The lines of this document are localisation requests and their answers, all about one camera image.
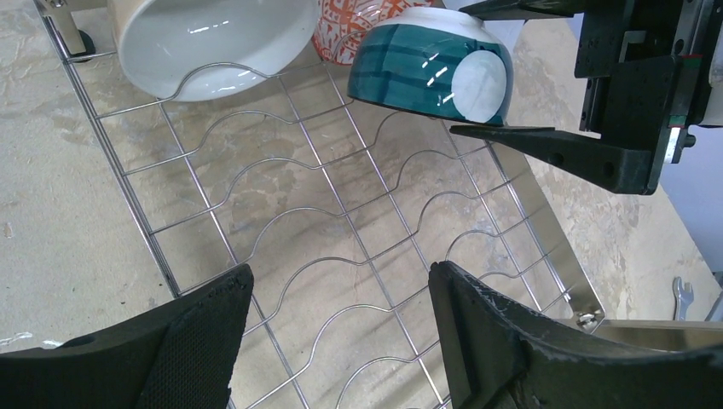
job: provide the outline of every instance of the floor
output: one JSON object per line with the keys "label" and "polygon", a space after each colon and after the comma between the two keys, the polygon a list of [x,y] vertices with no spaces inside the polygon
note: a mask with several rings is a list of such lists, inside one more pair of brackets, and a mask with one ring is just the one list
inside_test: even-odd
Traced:
{"label": "floor", "polygon": [[[100,51],[112,46],[104,19],[102,12],[78,17]],[[171,294],[34,9],[19,2],[0,6],[0,27],[0,138],[6,146],[0,153],[6,187],[0,192],[0,302],[10,306],[10,314],[0,317],[0,352],[52,348],[167,302]],[[560,62],[572,61],[575,50],[562,21],[524,28],[515,50],[518,86],[510,122],[576,128],[584,83],[572,79],[571,64]],[[306,49],[294,64],[314,58],[313,49]],[[78,70],[98,112],[149,101],[125,81],[114,58]],[[178,154],[166,115],[191,150],[215,121],[239,109],[291,122],[296,114],[338,107],[334,84],[344,95],[345,69],[332,69],[331,77],[316,67],[284,78],[292,105],[282,85],[267,81],[222,101],[168,103],[165,112],[150,107],[103,124],[124,168],[140,169]],[[541,255],[529,233],[514,227],[520,215],[509,192],[485,196],[489,212],[475,199],[476,185],[484,192],[502,183],[484,144],[448,135],[445,124],[428,118],[390,116],[360,103],[349,110],[354,122],[337,110],[304,121],[303,128],[257,114],[220,123],[189,157],[208,201],[223,203],[215,219],[203,213],[204,198],[184,160],[131,177],[149,223],[164,229],[159,243],[182,289],[235,262],[252,266],[258,307],[270,318],[263,320],[258,311],[249,315],[231,383],[237,407],[300,407],[299,391],[312,407],[334,407],[339,399],[341,407],[443,403],[448,386],[423,288],[428,265],[448,253],[475,274],[534,266],[526,283],[486,280],[533,308],[558,297],[549,271],[535,265]],[[346,158],[351,153],[357,154]],[[462,155],[469,175],[455,159]],[[296,162],[267,160],[278,158]],[[334,160],[326,174],[318,166]],[[264,162],[234,183],[258,161]],[[672,298],[660,294],[669,291],[672,274],[694,282],[690,317],[705,315],[718,293],[663,192],[614,197],[544,164],[531,165],[610,317],[666,319]],[[217,227],[226,233],[231,254]],[[495,227],[510,228],[509,252],[485,234],[470,234],[449,248],[465,231]],[[324,326],[350,305],[358,307]],[[570,315],[564,302],[547,312]],[[355,371],[378,357],[398,359],[358,372],[340,397]],[[290,382],[293,373],[298,375]]]}

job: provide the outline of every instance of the black rubber foot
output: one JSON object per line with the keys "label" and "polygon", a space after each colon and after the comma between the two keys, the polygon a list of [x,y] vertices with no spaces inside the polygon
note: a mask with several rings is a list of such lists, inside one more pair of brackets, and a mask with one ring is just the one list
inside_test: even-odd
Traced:
{"label": "black rubber foot", "polygon": [[[80,32],[80,38],[83,40],[83,45],[85,46],[85,52],[84,53],[77,53],[71,55],[71,57],[83,57],[85,55],[93,55],[95,54],[95,43],[93,43],[93,38],[90,38],[87,32],[84,32],[83,30],[78,30]],[[77,63],[84,63],[92,60],[91,58],[87,60],[78,60],[75,61]]]}

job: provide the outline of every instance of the teal and white bowl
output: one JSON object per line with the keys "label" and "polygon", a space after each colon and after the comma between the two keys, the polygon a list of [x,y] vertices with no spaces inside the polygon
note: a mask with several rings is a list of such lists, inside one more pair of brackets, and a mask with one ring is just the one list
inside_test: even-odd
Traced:
{"label": "teal and white bowl", "polygon": [[414,7],[369,31],[347,94],[437,118],[503,125],[512,79],[510,53],[481,20]]}

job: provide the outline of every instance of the metal wire rack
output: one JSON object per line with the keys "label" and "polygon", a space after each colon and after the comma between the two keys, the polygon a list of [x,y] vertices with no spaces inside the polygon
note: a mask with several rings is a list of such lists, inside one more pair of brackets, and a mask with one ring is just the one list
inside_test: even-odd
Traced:
{"label": "metal wire rack", "polygon": [[[116,105],[137,93],[122,78],[110,90],[115,52],[71,57],[53,21],[43,17],[43,23],[172,295],[234,265],[252,265],[257,316],[249,317],[234,372],[236,405],[448,406],[424,274],[442,258],[466,263],[532,308],[578,317],[582,329],[604,318],[523,155],[457,138],[443,121],[348,101],[339,85],[344,69],[313,52],[275,75],[232,63],[199,67],[169,98]],[[93,62],[81,64],[88,59]],[[249,101],[173,102],[186,79],[215,66],[267,78],[257,88],[276,91],[251,93]],[[88,72],[110,75],[89,86],[83,79]],[[260,100],[270,108],[254,107]],[[132,115],[159,124],[134,129],[129,124],[142,120],[124,121]],[[341,123],[347,137],[325,134]],[[201,133],[184,132],[199,126]],[[121,129],[121,139],[114,140],[110,128]],[[161,129],[171,147],[145,163],[122,157],[141,133]],[[224,143],[232,146],[214,152],[224,129],[230,135]],[[261,139],[239,141],[240,135]],[[184,147],[184,138],[195,147]],[[293,149],[264,151],[292,138]],[[236,153],[256,142],[262,155],[238,160]],[[218,164],[222,170],[209,171]],[[173,170],[164,173],[167,168]],[[171,180],[181,174],[187,186]],[[269,179],[278,185],[283,176],[295,179],[291,187],[261,186]],[[188,199],[189,189],[197,199]],[[154,199],[168,191],[174,200]],[[260,204],[244,199],[251,193]],[[169,206],[174,210],[164,213]],[[236,213],[242,219],[246,213],[246,220],[239,222]],[[189,241],[197,238],[201,245]],[[184,269],[189,260],[204,262],[190,274]],[[351,282],[334,281],[347,272]],[[265,340],[257,337],[264,333]],[[324,348],[326,339],[335,350]],[[279,363],[276,376],[272,366]]]}

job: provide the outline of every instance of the orange patterned bowl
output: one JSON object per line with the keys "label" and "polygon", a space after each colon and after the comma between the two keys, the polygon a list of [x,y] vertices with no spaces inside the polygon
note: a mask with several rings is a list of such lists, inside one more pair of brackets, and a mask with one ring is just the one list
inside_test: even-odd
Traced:
{"label": "orange patterned bowl", "polygon": [[321,20],[312,37],[314,48],[324,60],[348,66],[354,61],[364,32],[406,8],[429,6],[433,0],[320,1]]}

